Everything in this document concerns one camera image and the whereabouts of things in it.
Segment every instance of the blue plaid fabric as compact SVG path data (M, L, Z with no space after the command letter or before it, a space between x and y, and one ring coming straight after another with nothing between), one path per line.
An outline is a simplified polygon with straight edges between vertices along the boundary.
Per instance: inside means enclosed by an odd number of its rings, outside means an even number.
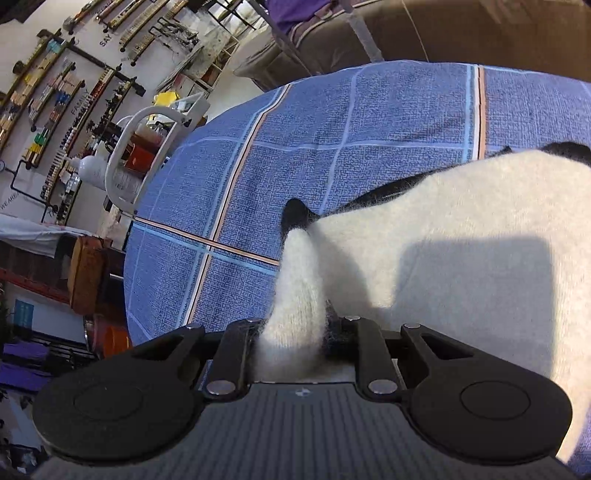
M415 61L370 64L268 92L195 130L155 176L138 217L278 259L288 199L326 213L389 181L470 161L480 108L489 153L565 140L591 145L590 85L480 71L481 98L478 66ZM132 340L145 342L187 317L208 330L264 317L275 274L267 263L136 222L125 263ZM591 471L590 438L587 432L573 458L581 473Z

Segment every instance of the purple folded cloth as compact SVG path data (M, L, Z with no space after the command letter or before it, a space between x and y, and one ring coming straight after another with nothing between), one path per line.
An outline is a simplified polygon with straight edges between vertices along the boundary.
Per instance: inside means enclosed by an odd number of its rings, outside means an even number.
M29 360L43 361L49 354L49 347L40 343L18 340L17 343L5 343L4 353L28 358Z
M18 365L11 365L4 362L0 364L0 384L38 392L50 380L51 375L47 372L19 367Z
M269 15L283 33L312 18L330 0L267 0Z

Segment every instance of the brown couch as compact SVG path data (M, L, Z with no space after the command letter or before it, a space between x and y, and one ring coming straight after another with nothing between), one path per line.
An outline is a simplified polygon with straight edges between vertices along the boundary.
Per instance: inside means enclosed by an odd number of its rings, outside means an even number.
M591 82L591 8L580 1L377 0L356 10L386 60L479 63ZM309 31L298 50L322 73L368 62L345 15ZM264 91L306 76L269 28L243 45L229 67Z

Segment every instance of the metal screw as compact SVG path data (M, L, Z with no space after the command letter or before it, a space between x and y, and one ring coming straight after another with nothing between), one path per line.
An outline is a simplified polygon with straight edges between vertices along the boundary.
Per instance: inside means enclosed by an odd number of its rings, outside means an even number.
M236 385L228 380L215 380L207 384L207 391L211 395L228 395L236 390Z
M396 392L398 386L392 380L380 378L379 380L370 382L368 388L375 394L388 395L390 393Z

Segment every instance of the blue sign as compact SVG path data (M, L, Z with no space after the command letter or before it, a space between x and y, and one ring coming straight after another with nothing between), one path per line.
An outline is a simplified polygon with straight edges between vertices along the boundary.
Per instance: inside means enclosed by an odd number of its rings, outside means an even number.
M16 326L33 329L33 310L35 306L26 301L16 300L14 302L14 319Z

